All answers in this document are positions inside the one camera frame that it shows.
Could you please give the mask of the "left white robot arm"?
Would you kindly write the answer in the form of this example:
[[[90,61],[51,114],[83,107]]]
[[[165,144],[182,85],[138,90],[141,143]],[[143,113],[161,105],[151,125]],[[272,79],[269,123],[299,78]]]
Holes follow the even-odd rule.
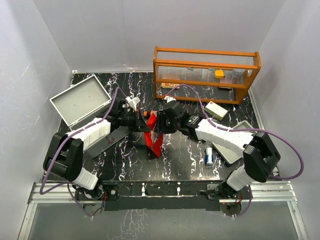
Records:
[[[129,133],[142,130],[145,124],[137,108],[139,101],[138,97],[114,99],[103,117],[66,134],[56,133],[43,163],[42,182],[53,174],[67,184],[86,189],[91,199],[99,199],[104,188],[98,184],[98,177],[84,168],[84,155],[95,158]]]

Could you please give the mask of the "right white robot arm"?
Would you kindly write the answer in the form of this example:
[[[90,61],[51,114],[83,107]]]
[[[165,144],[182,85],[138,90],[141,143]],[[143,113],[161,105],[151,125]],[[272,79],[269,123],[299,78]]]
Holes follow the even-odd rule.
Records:
[[[216,188],[217,195],[230,199],[253,182],[265,183],[281,159],[270,136],[259,130],[227,128],[201,115],[190,115],[182,105],[171,100],[157,113],[155,129],[159,134],[176,131],[199,142],[221,145],[243,158],[243,165],[232,171]]]

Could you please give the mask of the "red first aid pouch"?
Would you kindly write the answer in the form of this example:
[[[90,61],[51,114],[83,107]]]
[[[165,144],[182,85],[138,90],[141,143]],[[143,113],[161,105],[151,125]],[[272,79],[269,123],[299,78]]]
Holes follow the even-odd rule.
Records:
[[[147,118],[146,125],[150,129],[150,132],[144,133],[146,145],[159,158],[162,154],[164,135],[156,131],[157,116],[153,114],[150,118]]]

